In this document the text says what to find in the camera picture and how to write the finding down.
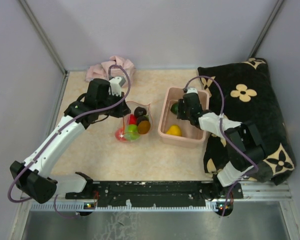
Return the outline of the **dark green avocado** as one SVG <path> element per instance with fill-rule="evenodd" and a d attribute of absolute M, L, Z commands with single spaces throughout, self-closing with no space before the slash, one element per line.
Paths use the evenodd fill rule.
<path fill-rule="evenodd" d="M 179 103 L 175 102 L 172 104 L 170 111 L 174 114 L 177 115 L 178 114 L 178 110 L 179 110 Z"/>

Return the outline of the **dark plum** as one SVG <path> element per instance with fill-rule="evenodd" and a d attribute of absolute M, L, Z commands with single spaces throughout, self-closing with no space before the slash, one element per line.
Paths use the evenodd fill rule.
<path fill-rule="evenodd" d="M 149 121 L 149 118 L 147 115 L 142 115 L 142 116 L 139 116 L 137 119 L 136 119 L 136 125 L 138 126 L 141 122 L 143 121 Z"/>
<path fill-rule="evenodd" d="M 147 115 L 147 110 L 144 107 L 138 106 L 134 110 L 134 116 L 136 118 L 139 118 L 141 116 L 146 116 Z"/>

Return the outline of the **clear zip top bag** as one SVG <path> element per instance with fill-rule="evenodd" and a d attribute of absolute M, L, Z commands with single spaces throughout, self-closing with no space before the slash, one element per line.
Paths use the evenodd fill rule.
<path fill-rule="evenodd" d="M 151 104 L 128 101 L 131 112 L 119 122 L 114 136 L 119 142 L 132 143 L 149 134 L 153 127 Z"/>

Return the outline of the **small red apple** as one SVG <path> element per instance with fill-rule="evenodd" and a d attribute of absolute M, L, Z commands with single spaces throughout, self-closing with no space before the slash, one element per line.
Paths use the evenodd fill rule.
<path fill-rule="evenodd" d="M 125 129 L 123 127 L 118 128 L 114 133 L 115 138 L 120 142 L 127 141 L 126 135 L 127 133 L 125 132 Z"/>

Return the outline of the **green apple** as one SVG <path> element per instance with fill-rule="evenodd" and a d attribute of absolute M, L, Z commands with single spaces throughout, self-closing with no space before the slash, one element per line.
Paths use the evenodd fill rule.
<path fill-rule="evenodd" d="M 138 126 L 135 124 L 129 124 L 124 130 L 124 138 L 127 141 L 135 141 L 140 137 L 138 133 Z"/>

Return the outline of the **yellow pear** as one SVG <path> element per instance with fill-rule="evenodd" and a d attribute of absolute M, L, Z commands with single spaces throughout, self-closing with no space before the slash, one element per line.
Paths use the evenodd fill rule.
<path fill-rule="evenodd" d="M 181 128 L 176 124 L 171 125 L 169 127 L 169 129 L 166 131 L 166 134 L 167 135 L 172 135 L 172 136 L 177 136 L 177 137 L 182 137 L 183 136 Z"/>

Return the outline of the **brown kiwi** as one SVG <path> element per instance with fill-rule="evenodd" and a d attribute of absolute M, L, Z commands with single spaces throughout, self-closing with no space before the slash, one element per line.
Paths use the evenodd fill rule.
<path fill-rule="evenodd" d="M 143 120 L 137 125 L 137 132 L 140 135 L 145 135 L 150 131 L 151 123 L 148 120 Z"/>

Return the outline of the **large red apple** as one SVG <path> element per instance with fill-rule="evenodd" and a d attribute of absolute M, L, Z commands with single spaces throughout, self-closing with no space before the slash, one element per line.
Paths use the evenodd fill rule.
<path fill-rule="evenodd" d="M 128 124 L 129 125 L 137 125 L 137 118 L 135 117 L 134 114 L 130 114 L 128 116 Z"/>

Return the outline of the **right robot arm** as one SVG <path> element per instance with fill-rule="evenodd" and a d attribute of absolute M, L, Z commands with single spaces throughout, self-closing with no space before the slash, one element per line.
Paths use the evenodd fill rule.
<path fill-rule="evenodd" d="M 226 141 L 228 162 L 213 185 L 213 192 L 219 198 L 225 198 L 231 192 L 231 185 L 248 172 L 257 172 L 258 163 L 266 158 L 265 145 L 254 123 L 228 120 L 222 114 L 204 110 L 197 93 L 186 93 L 178 100 L 177 118 Z"/>

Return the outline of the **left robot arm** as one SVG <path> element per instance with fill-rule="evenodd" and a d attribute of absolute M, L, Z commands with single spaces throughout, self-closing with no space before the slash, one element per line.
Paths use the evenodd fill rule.
<path fill-rule="evenodd" d="M 56 128 L 37 150 L 23 162 L 11 164 L 12 185 L 39 204 L 67 193 L 77 193 L 85 199 L 91 197 L 94 186 L 85 174 L 77 172 L 52 178 L 51 172 L 71 143 L 101 115 L 123 118 L 131 113 L 122 91 L 125 83 L 123 76 L 93 79 L 87 92 L 68 106 Z"/>

